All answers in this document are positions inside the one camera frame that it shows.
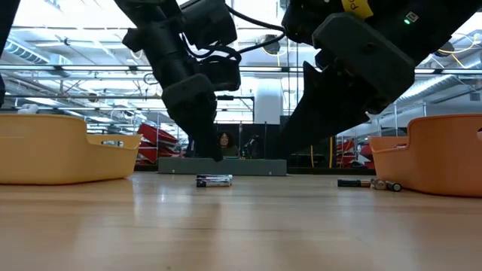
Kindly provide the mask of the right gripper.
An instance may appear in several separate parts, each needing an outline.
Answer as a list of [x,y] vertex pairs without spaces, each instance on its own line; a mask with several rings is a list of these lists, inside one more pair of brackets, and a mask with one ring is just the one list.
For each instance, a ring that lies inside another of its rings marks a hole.
[[414,82],[414,62],[444,44],[441,0],[368,0],[365,20],[330,0],[322,22],[286,26],[288,37],[318,49],[303,64],[304,94],[280,134],[287,157],[368,121]]

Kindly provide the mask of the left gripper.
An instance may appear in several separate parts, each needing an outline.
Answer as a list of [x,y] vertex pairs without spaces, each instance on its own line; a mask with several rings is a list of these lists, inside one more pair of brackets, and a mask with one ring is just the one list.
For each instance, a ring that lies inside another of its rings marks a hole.
[[205,75],[194,75],[196,63],[180,35],[165,21],[150,22],[128,29],[122,42],[132,52],[143,51],[164,89],[161,99],[168,115],[194,141],[198,154],[215,162],[223,160],[214,126],[214,86]]

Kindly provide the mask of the red slanted bin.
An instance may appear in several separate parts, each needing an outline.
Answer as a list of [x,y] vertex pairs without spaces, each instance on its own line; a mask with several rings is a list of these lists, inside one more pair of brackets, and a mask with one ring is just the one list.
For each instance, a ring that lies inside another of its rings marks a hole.
[[138,134],[142,134],[144,139],[147,139],[150,143],[156,144],[160,142],[165,145],[176,145],[178,139],[162,129],[158,129],[155,126],[148,124],[141,124],[137,130]]
[[166,151],[157,151],[154,149],[141,149],[138,152],[138,164],[150,165],[156,164],[159,157],[171,157],[172,154]]
[[139,153],[146,156],[153,156],[155,151],[159,157],[171,157],[178,153],[174,150],[173,146],[160,144],[158,146],[150,142],[141,142],[139,146]]

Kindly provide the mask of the person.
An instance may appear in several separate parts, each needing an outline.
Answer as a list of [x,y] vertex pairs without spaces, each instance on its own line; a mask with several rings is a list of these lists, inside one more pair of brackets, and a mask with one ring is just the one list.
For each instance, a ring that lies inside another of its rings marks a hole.
[[233,137],[227,132],[218,134],[218,143],[224,157],[238,157],[239,149],[235,145]]

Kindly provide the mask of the yellow label tag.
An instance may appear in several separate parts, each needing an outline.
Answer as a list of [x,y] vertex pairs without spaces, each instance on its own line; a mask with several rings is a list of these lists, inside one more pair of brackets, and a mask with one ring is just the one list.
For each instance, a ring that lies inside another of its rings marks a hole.
[[374,15],[368,0],[340,0],[345,12],[355,14],[357,17],[365,20]]

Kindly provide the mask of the metal bin rack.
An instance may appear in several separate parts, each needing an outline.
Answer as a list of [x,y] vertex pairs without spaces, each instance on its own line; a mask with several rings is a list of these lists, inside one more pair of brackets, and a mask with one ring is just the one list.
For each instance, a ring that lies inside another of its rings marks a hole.
[[372,116],[366,123],[349,128],[334,137],[333,167],[337,167],[336,149],[339,141],[353,139],[355,142],[355,160],[350,163],[350,168],[338,169],[368,169],[374,170],[374,158],[369,160],[359,154],[362,145],[370,144],[369,138],[376,136],[399,137],[406,136],[408,123],[418,117],[427,115],[427,104],[418,107],[399,107],[390,105],[380,116]]

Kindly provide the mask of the black partition panel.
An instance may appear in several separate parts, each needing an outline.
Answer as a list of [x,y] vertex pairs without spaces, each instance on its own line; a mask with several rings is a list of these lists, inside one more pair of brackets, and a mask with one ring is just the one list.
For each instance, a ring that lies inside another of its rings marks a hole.
[[227,133],[239,152],[246,159],[271,159],[276,157],[278,124],[217,123],[219,133]]

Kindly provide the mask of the black cabinet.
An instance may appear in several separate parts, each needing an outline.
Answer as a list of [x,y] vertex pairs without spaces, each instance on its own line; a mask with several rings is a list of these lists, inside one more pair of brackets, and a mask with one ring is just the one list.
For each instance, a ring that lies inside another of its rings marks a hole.
[[[314,137],[309,135],[305,128],[296,131],[294,138],[284,145],[282,140],[282,133],[289,120],[288,115],[282,115],[279,124],[279,137],[276,143],[276,158],[286,160],[287,167],[299,168],[324,168],[329,167],[330,162],[330,139],[314,140]],[[285,152],[287,147],[303,147],[295,152],[287,155]]]

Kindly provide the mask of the orange plastic bin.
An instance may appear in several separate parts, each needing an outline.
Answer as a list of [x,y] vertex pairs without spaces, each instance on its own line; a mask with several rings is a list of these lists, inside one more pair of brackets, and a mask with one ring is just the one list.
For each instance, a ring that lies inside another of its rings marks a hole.
[[406,136],[368,141],[379,179],[422,193],[482,198],[482,114],[419,117]]

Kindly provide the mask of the yellow plastic bin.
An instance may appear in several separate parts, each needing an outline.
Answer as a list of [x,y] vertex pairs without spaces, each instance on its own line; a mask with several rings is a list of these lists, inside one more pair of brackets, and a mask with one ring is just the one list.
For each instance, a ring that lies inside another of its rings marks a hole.
[[92,135],[84,120],[0,114],[0,184],[77,184],[132,175],[141,136]]

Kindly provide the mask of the silver ventilation duct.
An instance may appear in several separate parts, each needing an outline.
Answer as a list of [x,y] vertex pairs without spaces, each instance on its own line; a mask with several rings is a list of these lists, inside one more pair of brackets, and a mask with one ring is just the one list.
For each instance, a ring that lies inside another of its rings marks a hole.
[[482,75],[440,75],[416,82],[393,105],[418,107],[438,104],[482,90]]

